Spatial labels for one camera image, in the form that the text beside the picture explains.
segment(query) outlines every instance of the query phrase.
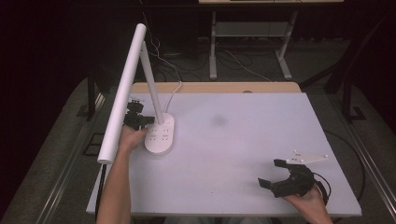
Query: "table leg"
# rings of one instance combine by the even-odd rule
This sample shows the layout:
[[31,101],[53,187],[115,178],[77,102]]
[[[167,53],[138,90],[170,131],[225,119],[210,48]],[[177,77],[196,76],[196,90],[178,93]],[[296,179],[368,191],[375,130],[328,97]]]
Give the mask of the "table leg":
[[216,12],[212,14],[212,33],[210,38],[209,72],[210,80],[217,80],[218,73],[216,68]]
[[282,47],[280,48],[280,50],[276,50],[277,61],[279,62],[280,69],[282,70],[283,76],[287,80],[291,80],[292,76],[289,71],[288,65],[286,64],[284,56],[285,56],[286,48],[288,47],[288,44],[290,41],[291,33],[293,31],[296,18],[297,18],[297,11],[293,11],[293,13],[291,14],[289,24],[288,24],[288,28],[286,29],[286,33],[284,35]]

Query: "metal frame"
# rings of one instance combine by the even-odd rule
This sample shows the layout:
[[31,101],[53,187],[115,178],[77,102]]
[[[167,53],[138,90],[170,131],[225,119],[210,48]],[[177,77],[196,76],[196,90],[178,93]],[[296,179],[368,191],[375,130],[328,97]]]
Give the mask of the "metal frame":
[[[211,32],[211,39],[210,39],[210,55],[209,55],[209,73],[210,73],[210,80],[217,80],[218,78],[218,73],[217,73],[217,66],[216,66],[216,36],[283,36],[283,43],[282,46],[280,47],[279,50],[276,50],[275,55],[277,58],[277,61],[279,62],[279,66],[282,70],[283,73],[283,77],[286,80],[291,80],[292,76],[290,73],[290,70],[288,68],[288,65],[286,64],[286,60],[285,60],[285,52],[286,52],[286,48],[288,47],[289,41],[290,41],[290,37],[291,37],[291,33],[293,31],[294,28],[294,23],[296,21],[297,18],[297,14],[298,11],[293,11],[291,13],[291,17],[289,22],[286,22],[286,28],[285,28],[285,32],[284,34],[277,34],[276,32],[272,33],[270,30],[270,25],[268,26],[268,28],[264,27],[265,32],[253,32],[251,34],[236,34],[235,32],[232,33],[226,33],[227,29],[223,29],[222,32],[219,32],[219,28],[221,28],[221,26],[224,25],[233,25],[235,27],[235,29],[238,29],[238,23],[237,22],[222,22],[219,23],[216,21],[216,11],[213,11],[212,13],[212,32]],[[246,25],[248,26],[254,26],[255,24],[258,26],[266,26],[266,24],[269,24],[269,22],[255,22],[255,23],[249,23],[249,22],[244,22]],[[285,22],[272,22],[275,25],[283,28],[283,23]]]

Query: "lamp arm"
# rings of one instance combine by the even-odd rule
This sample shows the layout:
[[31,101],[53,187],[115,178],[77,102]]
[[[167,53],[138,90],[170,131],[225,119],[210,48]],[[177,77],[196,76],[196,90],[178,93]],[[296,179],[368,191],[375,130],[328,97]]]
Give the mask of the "lamp arm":
[[125,117],[126,106],[128,105],[129,94],[134,82],[134,75],[146,30],[147,28],[145,25],[137,24],[98,156],[99,163],[111,164],[116,157],[120,139],[120,129]]

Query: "table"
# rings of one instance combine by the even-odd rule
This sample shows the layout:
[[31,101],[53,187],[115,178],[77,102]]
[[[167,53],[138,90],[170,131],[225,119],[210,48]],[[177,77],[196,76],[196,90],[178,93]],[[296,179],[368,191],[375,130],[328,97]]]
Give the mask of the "table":
[[[274,1],[247,1],[247,0],[200,0],[200,4],[303,4],[303,3],[336,3],[344,0],[274,0]],[[212,32],[210,42],[209,72],[210,79],[217,79],[216,67],[216,36],[281,36],[283,43],[279,50],[276,50],[276,58],[286,80],[291,80],[292,76],[284,58],[288,47],[294,23],[296,22],[298,10],[291,13],[288,21],[263,21],[263,22],[230,22],[216,20],[216,11],[212,13]]]
[[[158,92],[172,92],[177,85],[157,83]],[[332,216],[361,215],[315,112],[297,84],[183,83],[179,90],[168,111],[176,120],[172,150],[153,156],[139,146],[131,154],[134,216],[298,216],[290,204],[260,188],[257,180],[289,177],[286,169],[274,166],[273,159],[286,159],[294,149],[329,156],[307,166],[332,184],[328,204]],[[142,114],[153,113],[147,84],[134,84],[132,92],[145,106]],[[162,105],[169,96],[159,94]],[[89,213],[94,212],[98,180]]]

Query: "floor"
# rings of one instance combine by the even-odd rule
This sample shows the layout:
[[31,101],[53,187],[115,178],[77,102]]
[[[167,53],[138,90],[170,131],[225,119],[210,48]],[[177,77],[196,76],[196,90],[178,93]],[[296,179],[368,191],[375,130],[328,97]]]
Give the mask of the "floor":
[[[199,54],[185,56],[169,50],[162,57],[175,65],[183,81],[209,82],[208,40],[199,39]],[[285,81],[277,64],[274,50],[279,39],[227,40],[217,44],[217,81]],[[335,63],[345,52],[346,40],[292,41],[285,59],[296,83],[301,83]],[[175,68],[151,58],[156,81],[176,81]],[[352,105],[358,106],[365,120],[347,123],[340,114],[341,92],[328,95],[323,78],[303,89],[317,113],[320,124],[332,146],[347,180],[360,197],[362,217],[346,217],[337,223],[394,223],[378,182],[365,166],[365,178],[356,151],[371,156],[376,168],[388,184],[396,190],[393,159],[396,158],[396,136],[368,104],[359,89],[354,88]],[[87,105],[87,80],[82,81],[70,95],[47,140],[23,180],[1,223],[94,223],[94,215],[85,212],[100,165],[95,156],[83,155],[88,149],[94,153],[101,142],[106,121],[115,95],[115,89],[101,92],[96,100],[96,113],[90,121],[84,115]],[[281,218],[282,223],[304,223],[299,217]],[[136,223],[149,223],[142,217]]]

